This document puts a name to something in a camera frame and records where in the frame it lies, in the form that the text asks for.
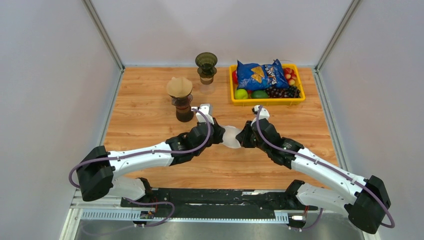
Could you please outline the white paper sheet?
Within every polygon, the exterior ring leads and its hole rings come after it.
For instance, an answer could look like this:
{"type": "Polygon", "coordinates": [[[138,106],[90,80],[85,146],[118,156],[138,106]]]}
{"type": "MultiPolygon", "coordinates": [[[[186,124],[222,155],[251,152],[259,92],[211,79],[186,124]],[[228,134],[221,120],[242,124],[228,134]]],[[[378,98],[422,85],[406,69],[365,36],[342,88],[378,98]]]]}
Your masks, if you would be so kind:
{"type": "Polygon", "coordinates": [[[222,144],[231,149],[241,148],[240,142],[236,139],[236,136],[241,133],[241,129],[234,126],[226,125],[222,126],[225,130],[222,136],[222,144]]]}

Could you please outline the brown paper coffee filter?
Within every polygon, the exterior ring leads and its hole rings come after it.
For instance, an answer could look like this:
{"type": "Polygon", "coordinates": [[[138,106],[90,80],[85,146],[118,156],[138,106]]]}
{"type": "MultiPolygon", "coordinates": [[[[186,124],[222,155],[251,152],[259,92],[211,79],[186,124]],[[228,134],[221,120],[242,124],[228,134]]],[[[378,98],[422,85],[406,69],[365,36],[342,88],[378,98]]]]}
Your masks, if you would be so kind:
{"type": "Polygon", "coordinates": [[[166,85],[166,92],[174,98],[184,98],[191,94],[193,83],[185,77],[172,77],[166,85]]]}

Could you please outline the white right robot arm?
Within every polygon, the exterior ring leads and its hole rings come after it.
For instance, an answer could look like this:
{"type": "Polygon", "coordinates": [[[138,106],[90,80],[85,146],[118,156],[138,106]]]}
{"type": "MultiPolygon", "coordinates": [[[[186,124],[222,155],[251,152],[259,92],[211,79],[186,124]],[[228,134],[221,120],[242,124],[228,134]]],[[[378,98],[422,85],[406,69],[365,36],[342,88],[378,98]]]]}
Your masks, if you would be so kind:
{"type": "Polygon", "coordinates": [[[363,177],[335,166],[301,143],[281,137],[267,119],[247,121],[235,135],[243,148],[258,148],[277,165],[321,182],[319,188],[294,180],[287,188],[286,204],[292,209],[315,206],[341,214],[358,229],[375,234],[380,226],[394,228],[391,200],[384,182],[375,175],[363,177]]]}

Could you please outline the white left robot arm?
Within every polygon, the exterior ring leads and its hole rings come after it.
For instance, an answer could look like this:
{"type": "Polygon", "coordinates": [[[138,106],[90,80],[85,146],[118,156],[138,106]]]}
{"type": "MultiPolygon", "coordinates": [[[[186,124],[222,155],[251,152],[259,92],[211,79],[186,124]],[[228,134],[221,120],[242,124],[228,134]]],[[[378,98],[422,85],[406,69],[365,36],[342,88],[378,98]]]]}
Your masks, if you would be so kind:
{"type": "Polygon", "coordinates": [[[105,146],[96,146],[76,168],[82,199],[92,202],[105,196],[117,196],[147,207],[153,201],[153,193],[148,190],[146,180],[126,178],[126,174],[189,162],[205,148],[222,143],[225,132],[213,119],[212,122],[199,122],[189,132],[151,147],[124,152],[106,151],[105,146]]]}

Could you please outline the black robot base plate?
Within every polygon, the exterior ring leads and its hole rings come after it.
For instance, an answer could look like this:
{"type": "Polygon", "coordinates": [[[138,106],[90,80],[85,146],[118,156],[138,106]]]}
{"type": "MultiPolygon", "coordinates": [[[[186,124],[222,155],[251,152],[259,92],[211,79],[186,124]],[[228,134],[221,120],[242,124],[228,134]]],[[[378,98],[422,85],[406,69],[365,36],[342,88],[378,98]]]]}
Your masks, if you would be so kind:
{"type": "Polygon", "coordinates": [[[275,211],[304,211],[283,190],[155,188],[142,203],[161,202],[157,217],[194,219],[273,219],[275,211]]]}

